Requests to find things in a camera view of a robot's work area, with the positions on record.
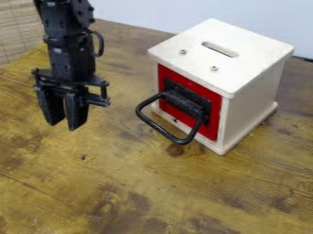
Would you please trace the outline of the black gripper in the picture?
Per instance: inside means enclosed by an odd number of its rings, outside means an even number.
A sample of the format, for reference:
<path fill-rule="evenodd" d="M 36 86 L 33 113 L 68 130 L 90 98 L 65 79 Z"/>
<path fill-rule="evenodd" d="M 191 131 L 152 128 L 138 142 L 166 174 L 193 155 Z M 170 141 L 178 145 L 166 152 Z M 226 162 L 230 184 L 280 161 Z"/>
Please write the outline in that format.
<path fill-rule="evenodd" d="M 51 126 L 64 119 L 64 107 L 68 129 L 75 131 L 87 122 L 88 104 L 110 105 L 108 82 L 95 75 L 95 58 L 102 52 L 103 47 L 94 52 L 91 40 L 48 45 L 49 68 L 33 69 L 32 74 L 39 107 Z"/>

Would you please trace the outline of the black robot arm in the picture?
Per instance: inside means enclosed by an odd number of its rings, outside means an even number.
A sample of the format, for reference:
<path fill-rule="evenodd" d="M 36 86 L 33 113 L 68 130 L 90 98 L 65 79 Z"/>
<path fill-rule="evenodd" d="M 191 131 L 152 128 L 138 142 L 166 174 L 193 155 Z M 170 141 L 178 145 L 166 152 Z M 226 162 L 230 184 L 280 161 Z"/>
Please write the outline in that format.
<path fill-rule="evenodd" d="M 108 82 L 95 75 L 95 59 L 104 54 L 102 34 L 88 0 L 33 0 L 44 27 L 49 68 L 32 70 L 40 110 L 48 124 L 67 121 L 76 130 L 88 119 L 92 105 L 107 107 Z"/>

